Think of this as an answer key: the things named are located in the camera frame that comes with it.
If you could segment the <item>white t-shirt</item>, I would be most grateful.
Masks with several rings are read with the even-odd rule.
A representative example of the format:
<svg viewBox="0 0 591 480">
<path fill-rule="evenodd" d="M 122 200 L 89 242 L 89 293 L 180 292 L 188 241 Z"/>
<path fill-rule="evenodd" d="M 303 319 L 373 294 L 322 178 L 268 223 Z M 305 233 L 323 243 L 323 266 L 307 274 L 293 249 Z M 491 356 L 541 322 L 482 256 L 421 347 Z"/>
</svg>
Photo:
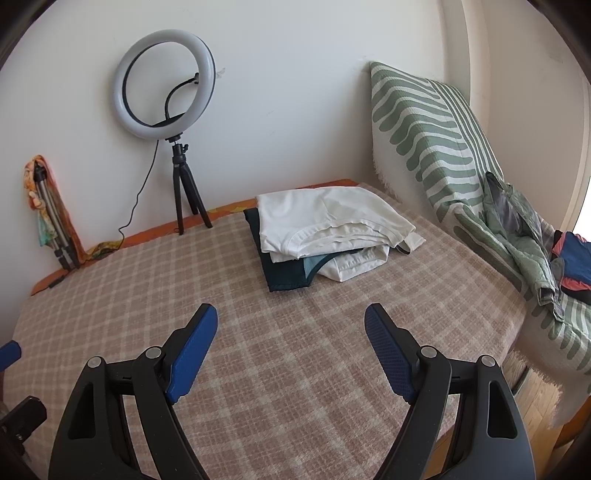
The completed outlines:
<svg viewBox="0 0 591 480">
<path fill-rule="evenodd" d="M 273 262 L 372 247 L 414 251 L 425 239 L 377 194 L 362 187 L 322 187 L 256 197 L 259 240 Z"/>
</svg>

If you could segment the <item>black mini tripod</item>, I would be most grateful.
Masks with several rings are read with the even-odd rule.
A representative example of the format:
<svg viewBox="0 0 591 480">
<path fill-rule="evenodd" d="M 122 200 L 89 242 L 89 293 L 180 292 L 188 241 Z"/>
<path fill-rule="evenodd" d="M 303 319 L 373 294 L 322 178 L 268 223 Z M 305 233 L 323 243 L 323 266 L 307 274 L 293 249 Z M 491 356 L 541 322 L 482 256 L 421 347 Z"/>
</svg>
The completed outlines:
<svg viewBox="0 0 591 480">
<path fill-rule="evenodd" d="M 181 143 L 180 134 L 168 138 L 167 142 L 171 144 L 172 149 L 172 184 L 178 234 L 184 234 L 181 191 L 184 191 L 191 213 L 193 215 L 199 215 L 202 222 L 204 222 L 204 225 L 207 228 L 211 228 L 211 219 L 209 219 L 207 210 L 205 210 L 204 201 L 201 199 L 197 184 L 195 183 L 190 166 L 186 160 L 186 152 L 189 145 Z"/>
</svg>

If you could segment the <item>colourful orange scarf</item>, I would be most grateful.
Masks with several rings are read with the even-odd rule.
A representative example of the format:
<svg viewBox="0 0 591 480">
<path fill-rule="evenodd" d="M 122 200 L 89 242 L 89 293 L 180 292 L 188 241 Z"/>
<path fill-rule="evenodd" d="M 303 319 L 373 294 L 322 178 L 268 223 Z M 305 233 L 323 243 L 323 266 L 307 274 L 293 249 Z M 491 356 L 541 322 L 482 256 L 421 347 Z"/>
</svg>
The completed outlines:
<svg viewBox="0 0 591 480">
<path fill-rule="evenodd" d="M 53 251 L 64 270 L 80 269 L 121 248 L 122 240 L 101 242 L 89 250 L 83 248 L 43 156 L 36 155 L 25 165 L 23 185 L 28 205 L 36 215 L 39 244 Z"/>
</svg>

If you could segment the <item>red blue garment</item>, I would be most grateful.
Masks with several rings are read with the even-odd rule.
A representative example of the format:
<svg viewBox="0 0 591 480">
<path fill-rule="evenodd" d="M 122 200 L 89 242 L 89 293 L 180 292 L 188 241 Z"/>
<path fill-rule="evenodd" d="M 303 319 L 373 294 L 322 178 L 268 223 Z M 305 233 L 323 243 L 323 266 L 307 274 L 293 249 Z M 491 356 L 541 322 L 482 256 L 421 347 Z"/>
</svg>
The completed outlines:
<svg viewBox="0 0 591 480">
<path fill-rule="evenodd" d="M 564 263 L 561 280 L 562 291 L 580 302 L 590 304 L 590 242 L 571 231 L 554 233 L 554 244 L 551 250 L 554 258 Z"/>
</svg>

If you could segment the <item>silver folded tripod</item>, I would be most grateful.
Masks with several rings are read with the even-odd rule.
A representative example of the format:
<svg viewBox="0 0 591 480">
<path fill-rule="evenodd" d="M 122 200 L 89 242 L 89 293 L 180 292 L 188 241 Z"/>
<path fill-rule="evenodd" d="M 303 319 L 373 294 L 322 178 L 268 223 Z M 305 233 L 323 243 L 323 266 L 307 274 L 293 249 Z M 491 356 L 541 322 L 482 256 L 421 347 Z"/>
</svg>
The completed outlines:
<svg viewBox="0 0 591 480">
<path fill-rule="evenodd" d="M 49 218 L 48 224 L 53 228 L 49 245 L 60 265 L 66 271 L 72 271 L 76 268 L 76 263 L 73 260 L 69 240 L 65 235 L 56 206 L 48 189 L 48 173 L 46 168 L 37 161 L 34 162 L 33 180 L 39 197 L 45 206 Z"/>
</svg>

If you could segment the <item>folded dark green garment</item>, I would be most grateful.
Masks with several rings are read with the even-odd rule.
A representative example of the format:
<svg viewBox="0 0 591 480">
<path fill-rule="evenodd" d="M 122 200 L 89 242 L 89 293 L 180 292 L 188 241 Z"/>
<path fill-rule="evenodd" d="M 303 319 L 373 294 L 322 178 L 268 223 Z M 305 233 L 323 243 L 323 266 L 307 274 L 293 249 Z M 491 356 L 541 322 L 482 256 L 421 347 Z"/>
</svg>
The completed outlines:
<svg viewBox="0 0 591 480">
<path fill-rule="evenodd" d="M 249 223 L 249 230 L 252 233 L 270 292 L 290 291 L 311 286 L 316 275 L 342 283 L 386 264 L 389 258 L 390 247 L 384 245 L 273 262 L 270 253 L 263 252 L 260 246 L 259 210 L 245 209 L 243 215 L 245 215 L 245 221 Z"/>
</svg>

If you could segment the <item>green white patterned cushion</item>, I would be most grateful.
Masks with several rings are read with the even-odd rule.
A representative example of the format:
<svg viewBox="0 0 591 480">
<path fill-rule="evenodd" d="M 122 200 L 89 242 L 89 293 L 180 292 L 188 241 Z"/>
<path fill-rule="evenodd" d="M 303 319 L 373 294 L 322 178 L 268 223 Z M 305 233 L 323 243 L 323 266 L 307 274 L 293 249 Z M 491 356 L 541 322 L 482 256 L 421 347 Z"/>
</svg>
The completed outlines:
<svg viewBox="0 0 591 480">
<path fill-rule="evenodd" d="M 588 376 L 589 305 L 561 289 L 564 319 L 556 320 L 538 305 L 508 249 L 486 223 L 486 173 L 508 182 L 462 93 L 381 62 L 370 63 L 369 71 L 373 160 L 382 183 L 505 276 L 531 305 L 534 325 L 555 343 L 559 362 Z M 553 248 L 555 230 L 541 220 L 545 240 Z"/>
</svg>

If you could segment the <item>green quilted jacket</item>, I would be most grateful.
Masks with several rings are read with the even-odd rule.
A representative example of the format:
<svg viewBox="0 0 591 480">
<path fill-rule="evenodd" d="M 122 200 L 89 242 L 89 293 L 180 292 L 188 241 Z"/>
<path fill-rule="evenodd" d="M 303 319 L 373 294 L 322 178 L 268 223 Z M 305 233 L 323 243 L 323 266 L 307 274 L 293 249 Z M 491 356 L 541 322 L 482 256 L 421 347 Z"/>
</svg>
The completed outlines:
<svg viewBox="0 0 591 480">
<path fill-rule="evenodd" d="M 562 321 L 564 262 L 551 259 L 541 217 L 520 191 L 493 172 L 486 173 L 483 188 L 488 227 L 508 249 L 538 305 Z"/>
</svg>

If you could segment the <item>orange floral bed sheet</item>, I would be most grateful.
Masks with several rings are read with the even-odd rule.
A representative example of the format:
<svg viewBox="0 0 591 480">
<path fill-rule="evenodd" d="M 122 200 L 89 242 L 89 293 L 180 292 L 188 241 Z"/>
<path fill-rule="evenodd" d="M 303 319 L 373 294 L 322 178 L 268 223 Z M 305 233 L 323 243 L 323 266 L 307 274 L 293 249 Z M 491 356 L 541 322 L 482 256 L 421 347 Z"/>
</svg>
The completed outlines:
<svg viewBox="0 0 591 480">
<path fill-rule="evenodd" d="M 329 186 L 358 186 L 359 183 L 355 182 L 351 179 L 340 179 L 331 182 L 325 182 L 321 184 L 311 185 L 311 188 L 322 188 L 322 187 L 329 187 Z M 211 221 L 218 220 L 222 217 L 231 215 L 233 213 L 238 213 L 242 210 L 247 208 L 256 207 L 256 198 L 250 198 L 242 201 L 233 202 L 221 207 L 216 207 L 211 209 L 207 212 L 209 219 Z M 183 219 L 185 229 L 192 228 L 195 226 L 199 226 L 202 224 L 202 220 L 199 216 L 189 216 Z M 149 242 L 151 240 L 176 234 L 177 233 L 177 226 L 176 222 L 168 222 L 129 237 L 126 237 L 122 243 L 122 249 L 130 248 L 136 245 L 140 245 L 142 243 Z M 49 289 L 52 285 L 57 285 L 62 279 L 64 279 L 68 275 L 66 270 L 60 269 L 58 271 L 53 272 L 52 274 L 48 275 L 47 277 L 43 278 L 39 282 L 37 282 L 30 293 L 30 296 L 34 296 L 46 289 Z"/>
</svg>

